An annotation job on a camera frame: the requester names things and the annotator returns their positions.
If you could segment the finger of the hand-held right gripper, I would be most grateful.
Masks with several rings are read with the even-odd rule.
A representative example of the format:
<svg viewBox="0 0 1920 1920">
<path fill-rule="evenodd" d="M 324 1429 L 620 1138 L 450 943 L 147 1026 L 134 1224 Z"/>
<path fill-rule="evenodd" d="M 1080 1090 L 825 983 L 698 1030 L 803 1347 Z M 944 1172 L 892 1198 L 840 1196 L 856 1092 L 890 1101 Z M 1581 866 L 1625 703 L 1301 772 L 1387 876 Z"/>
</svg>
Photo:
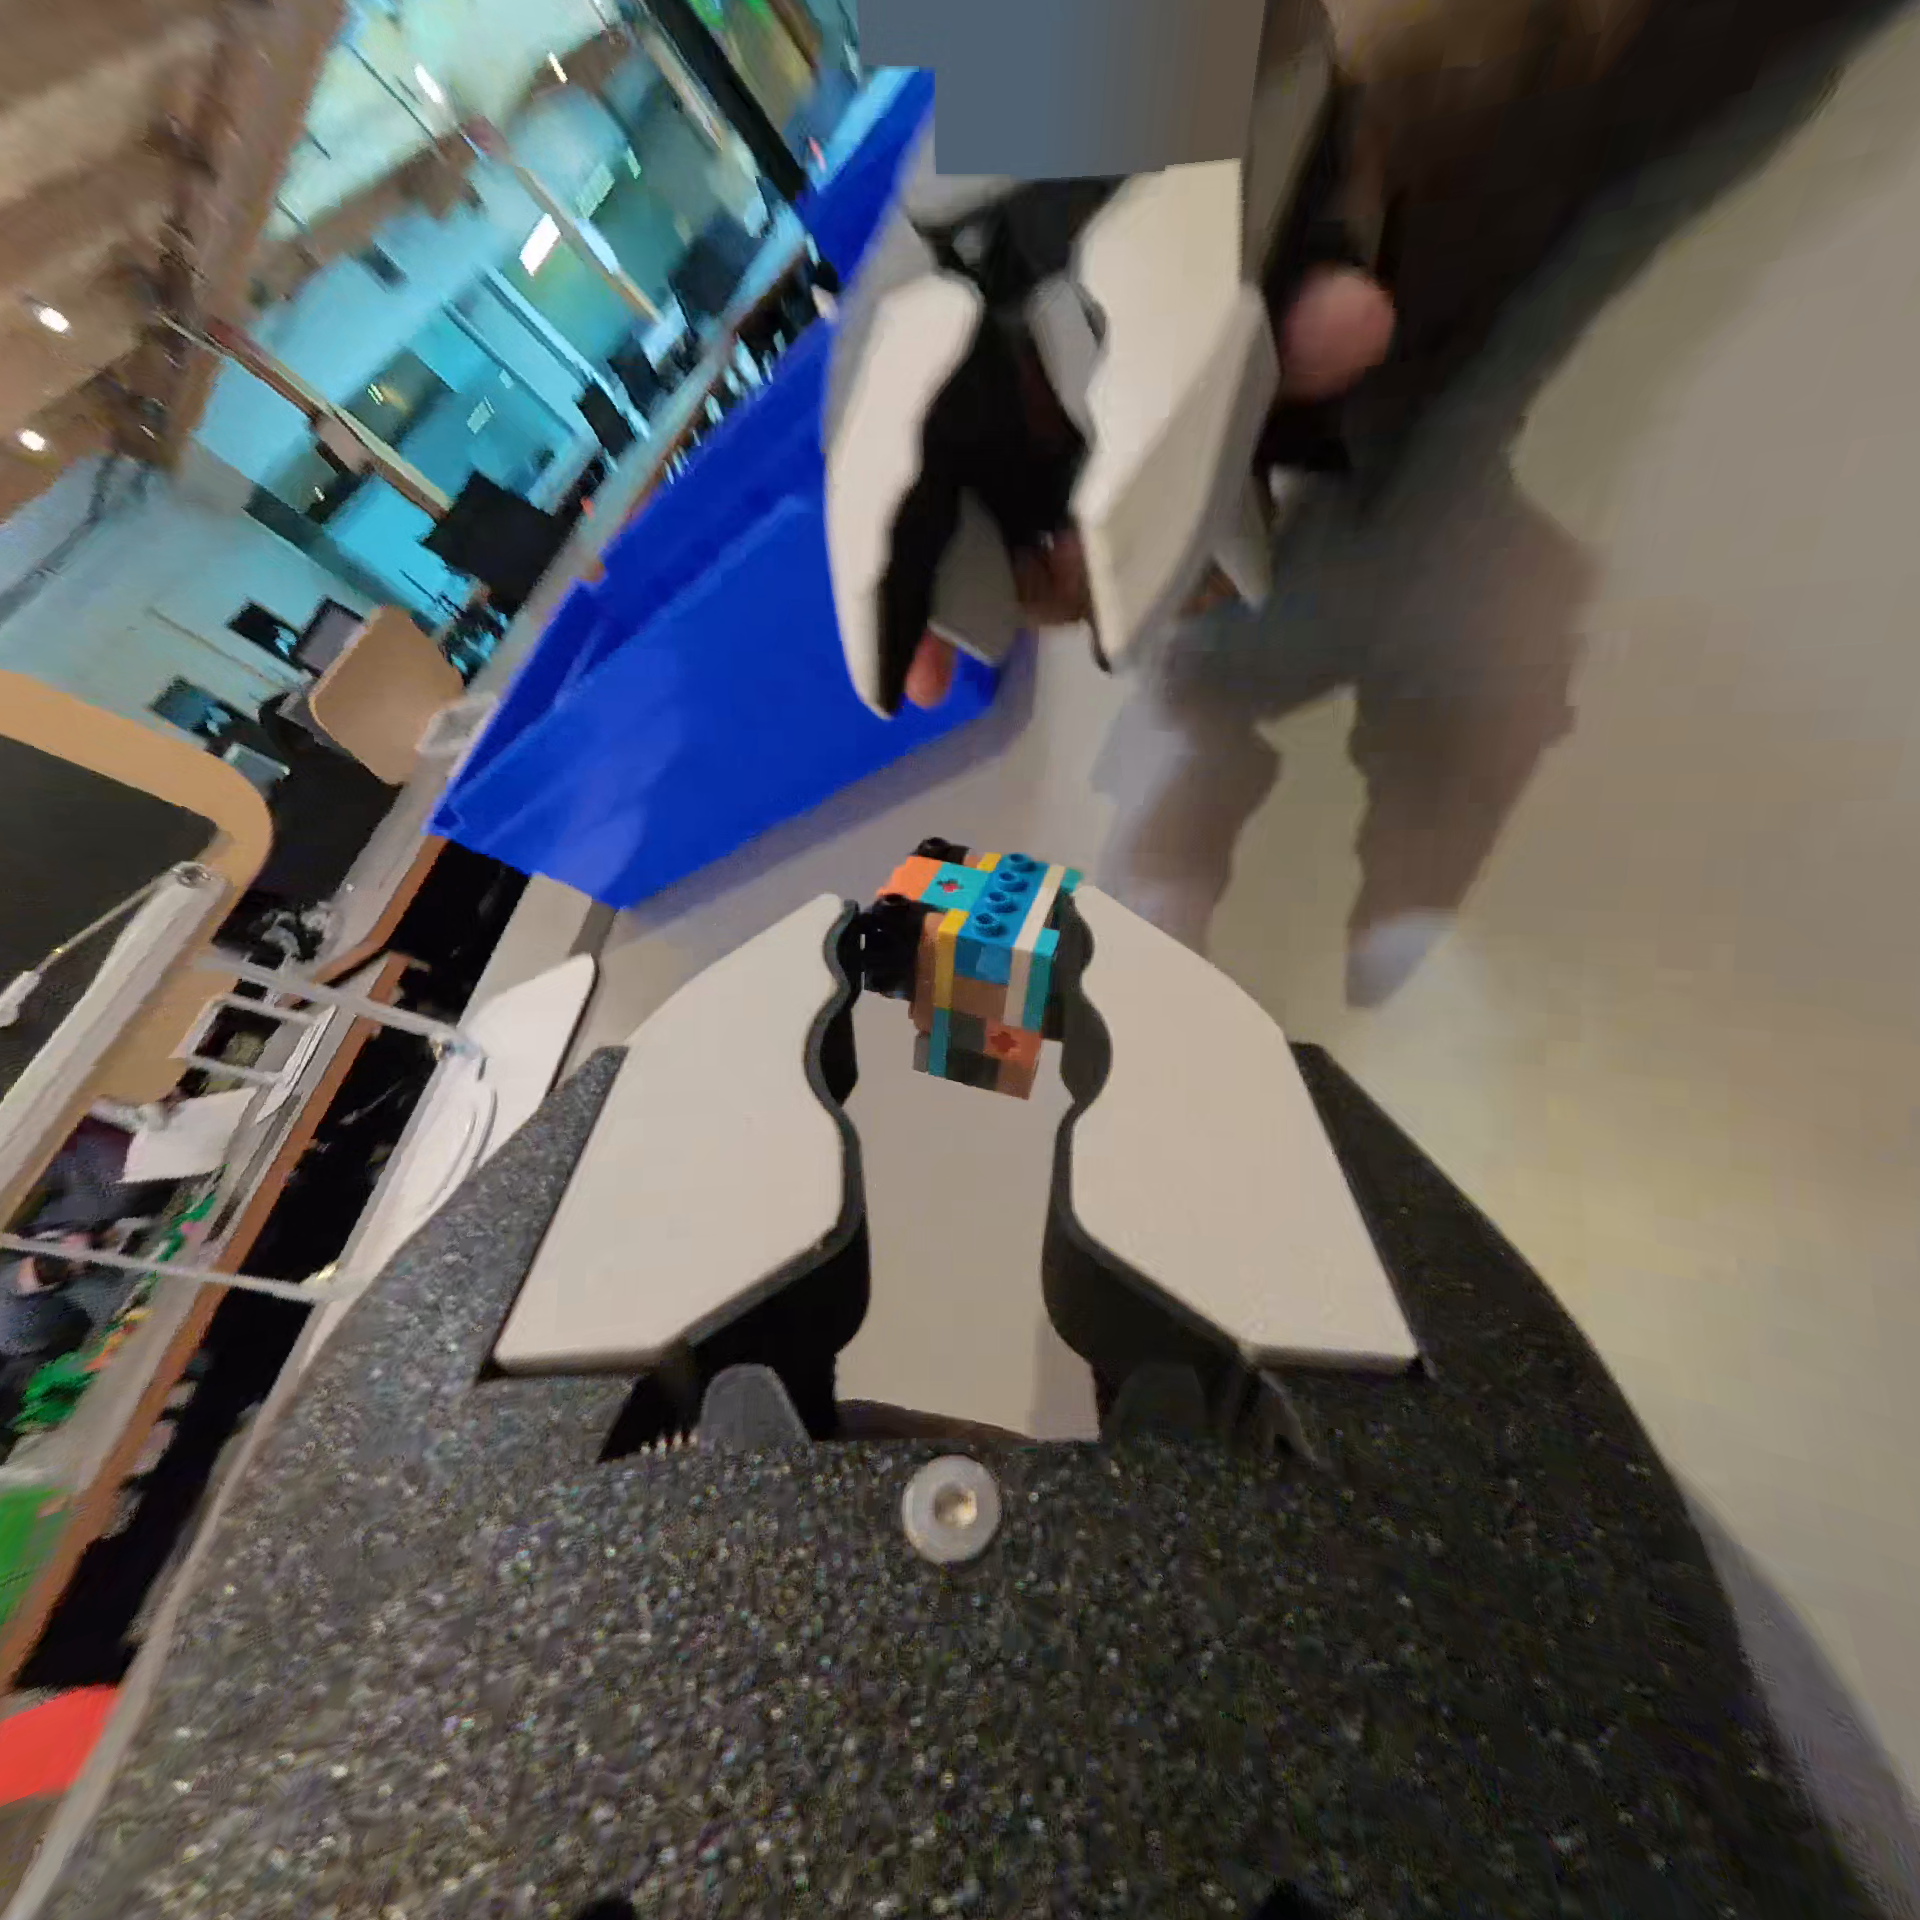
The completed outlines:
<svg viewBox="0 0 1920 1920">
<path fill-rule="evenodd" d="M 928 455 L 940 399 L 980 323 L 973 286 L 952 275 L 844 287 L 824 411 L 832 606 L 853 691 L 878 717 L 908 676 L 960 522 L 948 461 Z"/>
<path fill-rule="evenodd" d="M 1237 159 L 1129 178 L 1072 247 L 1068 287 L 1094 320 L 1072 523 L 1108 669 L 1211 579 L 1251 606 L 1274 584 L 1257 446 L 1280 359 L 1241 247 Z"/>
</svg>

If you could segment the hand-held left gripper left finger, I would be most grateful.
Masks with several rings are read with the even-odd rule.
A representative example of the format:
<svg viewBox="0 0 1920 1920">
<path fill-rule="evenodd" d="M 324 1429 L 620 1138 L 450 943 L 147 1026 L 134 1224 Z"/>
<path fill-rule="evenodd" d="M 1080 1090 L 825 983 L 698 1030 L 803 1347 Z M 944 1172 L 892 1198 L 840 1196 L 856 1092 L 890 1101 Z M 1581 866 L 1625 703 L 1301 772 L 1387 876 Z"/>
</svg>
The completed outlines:
<svg viewBox="0 0 1920 1920">
<path fill-rule="evenodd" d="M 633 1034 L 494 1343 L 505 1375 L 645 1370 L 820 1254 L 853 1196 L 819 1045 L 853 902 L 817 896 Z"/>
</svg>

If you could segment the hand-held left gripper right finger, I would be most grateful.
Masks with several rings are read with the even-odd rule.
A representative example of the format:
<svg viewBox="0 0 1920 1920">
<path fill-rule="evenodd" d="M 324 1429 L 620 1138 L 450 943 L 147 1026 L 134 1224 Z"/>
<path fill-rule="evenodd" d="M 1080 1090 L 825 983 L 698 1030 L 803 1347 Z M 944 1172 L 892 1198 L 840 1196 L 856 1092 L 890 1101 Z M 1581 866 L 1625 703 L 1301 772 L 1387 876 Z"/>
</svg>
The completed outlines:
<svg viewBox="0 0 1920 1920">
<path fill-rule="evenodd" d="M 1420 1342 L 1280 1021 L 1092 885 L 1058 981 L 1056 1330 L 1123 1371 L 1138 1301 L 1254 1370 L 1408 1371 Z"/>
</svg>

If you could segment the multicolour toy brick model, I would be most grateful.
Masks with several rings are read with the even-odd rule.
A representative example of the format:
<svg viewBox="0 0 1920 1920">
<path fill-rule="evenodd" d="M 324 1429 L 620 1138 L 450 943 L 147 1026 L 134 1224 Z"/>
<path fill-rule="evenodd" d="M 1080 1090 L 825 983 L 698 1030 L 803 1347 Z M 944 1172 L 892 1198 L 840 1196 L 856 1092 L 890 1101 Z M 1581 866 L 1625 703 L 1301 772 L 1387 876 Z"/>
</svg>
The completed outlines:
<svg viewBox="0 0 1920 1920">
<path fill-rule="evenodd" d="M 1065 863 L 941 836 L 897 863 L 858 923 L 859 978 L 908 1003 L 918 1072 L 1030 1098 L 1061 1034 L 1053 986 L 1080 885 Z"/>
</svg>

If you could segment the large blue plastic bin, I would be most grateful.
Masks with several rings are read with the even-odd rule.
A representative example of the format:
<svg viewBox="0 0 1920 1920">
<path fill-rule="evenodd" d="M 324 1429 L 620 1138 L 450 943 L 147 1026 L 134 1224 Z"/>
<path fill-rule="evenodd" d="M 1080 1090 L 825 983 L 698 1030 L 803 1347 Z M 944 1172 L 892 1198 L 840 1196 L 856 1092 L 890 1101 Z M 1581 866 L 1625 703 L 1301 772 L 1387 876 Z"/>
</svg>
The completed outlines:
<svg viewBox="0 0 1920 1920">
<path fill-rule="evenodd" d="M 806 326 L 566 591 L 429 835 L 630 908 L 993 708 L 987 663 L 894 719 L 848 680 L 825 543 L 836 330 Z"/>
</svg>

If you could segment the person's right forearm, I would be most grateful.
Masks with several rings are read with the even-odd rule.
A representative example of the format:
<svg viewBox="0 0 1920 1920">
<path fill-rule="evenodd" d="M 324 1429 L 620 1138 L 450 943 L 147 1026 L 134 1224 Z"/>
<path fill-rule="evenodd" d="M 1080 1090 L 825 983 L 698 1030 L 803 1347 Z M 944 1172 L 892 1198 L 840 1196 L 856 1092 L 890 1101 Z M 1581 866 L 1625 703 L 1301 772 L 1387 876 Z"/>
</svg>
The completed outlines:
<svg viewBox="0 0 1920 1920">
<path fill-rule="evenodd" d="M 1280 374 L 1254 455 L 1280 526 L 1382 511 L 1446 451 L 1491 461 L 1602 302 L 1896 10 L 1324 4 L 1332 96 L 1261 295 L 1278 341 L 1306 276 L 1349 267 L 1396 326 L 1342 396 Z"/>
</svg>

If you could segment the person's right hand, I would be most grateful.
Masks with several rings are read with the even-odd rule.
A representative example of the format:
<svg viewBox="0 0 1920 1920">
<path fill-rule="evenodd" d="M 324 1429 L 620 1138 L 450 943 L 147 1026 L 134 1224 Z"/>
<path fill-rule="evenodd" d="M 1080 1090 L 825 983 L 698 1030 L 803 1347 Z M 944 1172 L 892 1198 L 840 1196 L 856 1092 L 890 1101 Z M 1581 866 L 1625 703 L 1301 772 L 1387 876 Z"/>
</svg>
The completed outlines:
<svg viewBox="0 0 1920 1920">
<path fill-rule="evenodd" d="M 1380 283 L 1349 267 L 1306 276 L 1280 320 L 1283 397 L 1330 399 L 1385 360 L 1396 312 Z M 1033 349 L 1019 349 L 1019 408 L 1027 436 L 1045 452 L 1068 446 L 1070 418 Z M 1090 619 L 1088 568 L 1080 534 L 1058 527 L 1010 546 L 1017 604 L 1030 631 Z"/>
</svg>

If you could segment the beige chair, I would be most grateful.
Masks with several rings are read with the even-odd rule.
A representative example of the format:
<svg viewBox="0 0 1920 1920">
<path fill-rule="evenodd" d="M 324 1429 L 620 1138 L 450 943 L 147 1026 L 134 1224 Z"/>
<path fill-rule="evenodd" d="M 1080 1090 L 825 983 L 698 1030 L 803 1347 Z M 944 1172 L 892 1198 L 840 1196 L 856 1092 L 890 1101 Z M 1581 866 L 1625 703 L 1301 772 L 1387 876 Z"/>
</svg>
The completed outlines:
<svg viewBox="0 0 1920 1920">
<path fill-rule="evenodd" d="M 373 779 L 403 787 L 425 733 L 464 692 L 457 664 L 408 607 L 377 607 L 310 683 L 307 716 Z"/>
</svg>

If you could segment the wood-framed black screen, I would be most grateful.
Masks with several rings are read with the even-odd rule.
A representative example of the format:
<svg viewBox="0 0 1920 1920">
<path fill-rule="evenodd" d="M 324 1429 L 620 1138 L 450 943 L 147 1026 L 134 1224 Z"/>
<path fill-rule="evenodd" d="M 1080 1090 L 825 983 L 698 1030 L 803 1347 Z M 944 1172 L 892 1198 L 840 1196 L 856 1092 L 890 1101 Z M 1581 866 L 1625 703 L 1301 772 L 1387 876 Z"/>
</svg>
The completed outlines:
<svg viewBox="0 0 1920 1920">
<path fill-rule="evenodd" d="M 226 760 L 13 669 L 2 738 L 10 1215 L 93 1103 L 185 1076 L 187 1030 L 236 981 L 217 930 L 275 827 Z"/>
</svg>

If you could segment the red object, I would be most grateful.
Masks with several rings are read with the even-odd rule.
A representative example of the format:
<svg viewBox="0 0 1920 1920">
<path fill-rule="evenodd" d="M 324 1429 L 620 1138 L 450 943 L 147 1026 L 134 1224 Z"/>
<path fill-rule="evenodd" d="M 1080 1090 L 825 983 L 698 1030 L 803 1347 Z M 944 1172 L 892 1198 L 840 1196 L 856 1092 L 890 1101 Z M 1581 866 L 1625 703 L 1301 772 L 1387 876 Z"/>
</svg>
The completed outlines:
<svg viewBox="0 0 1920 1920">
<path fill-rule="evenodd" d="M 52 1693 L 2 1716 L 2 1808 L 73 1787 L 118 1706 L 117 1687 Z"/>
</svg>

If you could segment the white lamp base plate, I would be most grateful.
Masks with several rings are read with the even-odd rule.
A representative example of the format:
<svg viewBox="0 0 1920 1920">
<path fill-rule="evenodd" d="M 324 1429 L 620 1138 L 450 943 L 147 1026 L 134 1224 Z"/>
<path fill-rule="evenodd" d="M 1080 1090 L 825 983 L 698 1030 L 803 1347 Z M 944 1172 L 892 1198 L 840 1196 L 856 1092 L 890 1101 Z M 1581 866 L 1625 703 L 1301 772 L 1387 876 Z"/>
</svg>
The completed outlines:
<svg viewBox="0 0 1920 1920">
<path fill-rule="evenodd" d="M 261 1068 L 226 1068 L 197 1051 L 185 1053 L 187 1063 L 249 1088 L 217 1166 L 213 1219 L 184 1231 L 185 1254 L 118 1254 L 11 1231 L 4 1235 L 4 1253 L 242 1288 L 300 1308 L 352 1302 L 377 1268 L 532 1118 L 560 1076 L 596 983 L 595 958 L 578 950 L 505 992 L 481 996 L 459 1021 L 449 1023 L 403 1011 L 396 986 L 374 988 L 373 975 L 393 972 L 403 978 L 408 967 L 405 955 L 386 952 L 377 962 L 349 962 L 346 983 L 324 986 L 298 968 L 233 964 L 258 996 L 216 996 L 204 1016 L 256 1016 L 275 1021 L 278 1036 Z M 388 1036 L 421 1043 L 429 1051 L 429 1074 L 341 1254 L 317 1280 L 249 1274 L 242 1213 L 273 1208 L 283 1196 L 293 1166 L 317 1131 L 322 1088 L 344 1080 L 349 1070 L 349 1045 Z"/>
</svg>

